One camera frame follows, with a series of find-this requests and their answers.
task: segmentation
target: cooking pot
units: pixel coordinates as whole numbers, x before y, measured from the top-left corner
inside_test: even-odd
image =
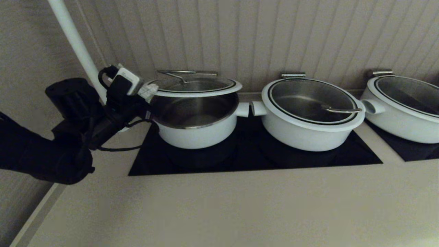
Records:
[[[216,73],[159,71],[171,76],[149,82],[159,86],[151,101],[160,137],[183,149],[201,149],[226,139],[238,116],[248,117],[249,103],[240,103],[242,85]]]
[[[283,74],[253,102],[265,129],[288,146],[327,151],[340,146],[364,120],[364,105],[347,91],[304,73]]]
[[[406,140],[439,143],[439,87],[390,69],[369,76],[361,101],[370,122]]]
[[[181,149],[172,145],[163,145],[167,158],[172,164],[197,171],[217,171],[225,169],[233,162],[225,162],[233,158],[237,150],[237,135],[232,132],[224,141],[204,149]]]
[[[279,142],[270,133],[263,130],[259,136],[258,146],[261,153],[282,168],[308,168],[329,166],[337,156],[339,149],[326,152],[310,152],[292,148]]]

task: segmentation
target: stovetop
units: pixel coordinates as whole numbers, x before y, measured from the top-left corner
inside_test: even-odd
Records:
[[[369,120],[365,122],[374,130],[404,161],[439,159],[439,144],[412,142],[388,133]]]
[[[310,152],[276,140],[264,129],[261,117],[239,117],[228,138],[204,149],[171,146],[157,130],[151,125],[129,176],[382,164],[354,131],[336,149]]]

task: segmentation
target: glass lid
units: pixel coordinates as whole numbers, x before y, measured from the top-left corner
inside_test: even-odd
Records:
[[[206,97],[236,92],[242,85],[222,78],[216,73],[196,71],[159,71],[162,79],[152,81],[158,85],[156,95],[169,97]]]
[[[439,87],[399,76],[379,78],[375,81],[375,87],[400,105],[423,114],[439,115]]]
[[[361,111],[342,89],[318,80],[285,79],[273,84],[268,94],[283,113],[309,123],[342,124]]]

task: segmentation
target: wall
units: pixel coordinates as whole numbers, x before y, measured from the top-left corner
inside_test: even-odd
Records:
[[[244,91],[282,71],[346,89],[365,69],[438,81],[436,0],[77,0],[102,57],[151,68],[219,70]]]
[[[85,74],[45,0],[0,1],[0,111],[46,137],[61,116],[44,90]],[[0,246],[9,246],[51,183],[0,170]]]

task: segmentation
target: countertop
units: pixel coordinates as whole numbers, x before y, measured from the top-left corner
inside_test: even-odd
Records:
[[[12,246],[439,246],[439,160],[355,132],[384,164],[128,177],[138,151],[93,152],[95,173],[55,184]]]

